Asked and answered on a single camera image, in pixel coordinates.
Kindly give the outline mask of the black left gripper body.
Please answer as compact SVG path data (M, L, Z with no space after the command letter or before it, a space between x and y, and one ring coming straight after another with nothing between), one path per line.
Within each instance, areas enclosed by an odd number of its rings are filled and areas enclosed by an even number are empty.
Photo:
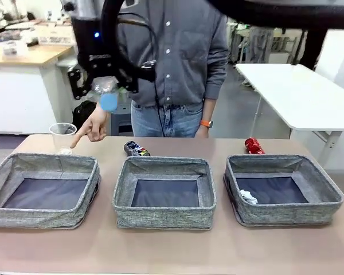
M70 18L77 46L77 60L87 77L120 77L118 68L112 64L110 46L103 40L101 17L104 4L119 1L70 1Z

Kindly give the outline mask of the person's right hand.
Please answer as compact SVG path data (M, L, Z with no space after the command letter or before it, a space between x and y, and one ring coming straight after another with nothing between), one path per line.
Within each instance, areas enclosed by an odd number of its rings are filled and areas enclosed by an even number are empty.
M99 142L103 140L107 136L107 121L108 113L98 104L89 118L86 119L81 128L76 132L70 148L75 148L83 136L87 136L90 142Z

